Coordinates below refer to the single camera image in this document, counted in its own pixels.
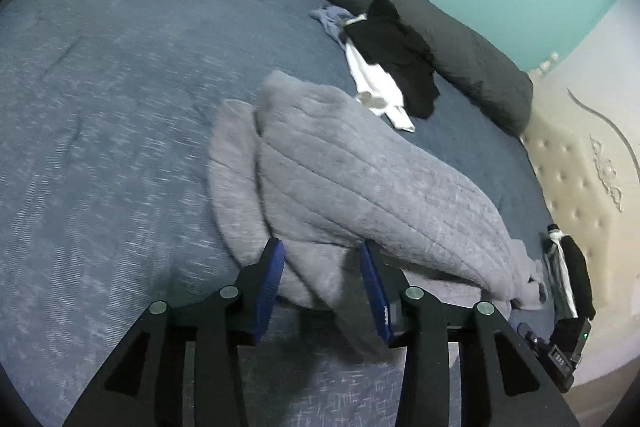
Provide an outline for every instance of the tufted headboard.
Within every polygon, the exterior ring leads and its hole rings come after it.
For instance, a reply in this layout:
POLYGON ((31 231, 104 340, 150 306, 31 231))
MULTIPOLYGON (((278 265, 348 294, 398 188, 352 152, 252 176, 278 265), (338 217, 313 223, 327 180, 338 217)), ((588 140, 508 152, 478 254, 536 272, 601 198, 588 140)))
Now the tufted headboard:
POLYGON ((580 384, 640 355, 640 341, 629 353, 613 349, 640 335, 638 146, 615 116, 586 105, 566 84, 540 70, 529 76, 532 115, 520 140, 555 222, 585 254, 593 289, 596 317, 575 375, 580 384))

